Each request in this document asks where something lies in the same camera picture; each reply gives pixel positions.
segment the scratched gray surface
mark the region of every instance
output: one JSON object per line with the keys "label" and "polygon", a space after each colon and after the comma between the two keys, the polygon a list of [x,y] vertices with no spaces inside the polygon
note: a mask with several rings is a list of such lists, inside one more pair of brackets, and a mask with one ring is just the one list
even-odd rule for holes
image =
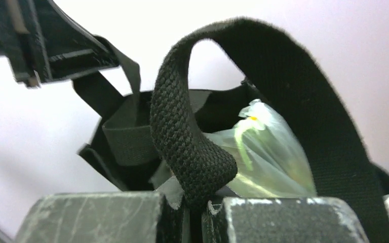
{"label": "scratched gray surface", "polygon": [[156,242],[164,204],[158,192],[47,196],[32,207],[16,242]]}
{"label": "scratched gray surface", "polygon": [[204,243],[366,243],[351,208],[335,198],[242,199],[210,202]]}

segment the strap loop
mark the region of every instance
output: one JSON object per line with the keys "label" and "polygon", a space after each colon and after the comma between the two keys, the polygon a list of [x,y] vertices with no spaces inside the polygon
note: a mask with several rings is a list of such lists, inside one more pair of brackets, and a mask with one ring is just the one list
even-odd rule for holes
{"label": "strap loop", "polygon": [[292,128],[320,196],[345,200],[372,243],[389,242],[389,221],[373,166],[344,106],[311,56],[284,32],[239,18],[205,26],[180,40],[159,69],[151,100],[151,134],[192,209],[237,173],[227,152],[203,136],[188,99],[193,46],[218,43]]}

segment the black bag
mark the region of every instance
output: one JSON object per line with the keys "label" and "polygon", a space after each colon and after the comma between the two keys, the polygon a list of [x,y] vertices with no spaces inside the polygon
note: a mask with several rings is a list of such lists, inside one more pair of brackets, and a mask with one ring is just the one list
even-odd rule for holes
{"label": "black bag", "polygon": [[[218,43],[247,80],[227,91],[189,90],[193,46]],[[305,150],[319,196],[344,200],[370,242],[389,242],[383,196],[389,175],[373,165],[345,107],[309,53],[284,32],[246,18],[214,23],[181,39],[165,57],[153,92],[139,92],[137,63],[115,53],[131,84],[121,96],[100,74],[73,80],[75,91],[102,117],[83,157],[121,190],[153,190],[162,160],[184,189],[193,212],[237,173],[234,159],[202,132],[230,129],[256,98],[280,113]]]}

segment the black strap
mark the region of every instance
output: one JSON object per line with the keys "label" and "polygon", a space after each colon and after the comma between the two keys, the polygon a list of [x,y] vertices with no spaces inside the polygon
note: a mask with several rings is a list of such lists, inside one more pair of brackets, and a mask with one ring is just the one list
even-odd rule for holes
{"label": "black strap", "polygon": [[389,194],[389,173],[381,168],[379,165],[376,165],[372,163],[376,174],[378,175],[378,179],[381,183],[381,188],[383,190],[383,195],[388,195]]}
{"label": "black strap", "polygon": [[180,181],[189,206],[203,208],[237,173],[232,156],[203,136],[189,107],[190,54],[203,39],[218,43],[286,119],[305,150],[318,194],[345,200],[372,243],[389,242],[378,178],[338,96],[309,53],[284,32],[245,18],[186,36],[159,70],[151,100],[153,142]]}
{"label": "black strap", "polygon": [[[106,39],[99,36],[97,38],[110,48],[125,72],[133,93],[131,110],[136,111],[141,87],[139,64],[120,52]],[[99,71],[75,78],[72,83],[75,92],[101,117],[111,116],[122,103],[123,97],[121,94]]]}

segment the white wall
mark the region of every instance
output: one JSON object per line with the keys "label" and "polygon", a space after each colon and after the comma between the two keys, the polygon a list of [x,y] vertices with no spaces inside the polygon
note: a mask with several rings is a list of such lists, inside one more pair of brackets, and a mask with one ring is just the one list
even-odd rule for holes
{"label": "white wall", "polygon": [[[169,48],[185,34],[234,16],[286,29],[305,45],[346,102],[374,161],[389,169],[389,1],[56,0],[75,21],[141,65],[153,87]],[[104,73],[124,94],[123,73]],[[212,43],[193,53],[190,86],[226,89],[243,75]],[[27,90],[0,58],[0,227],[14,236],[29,207],[56,192],[112,191],[81,158],[98,115],[70,82]]]}

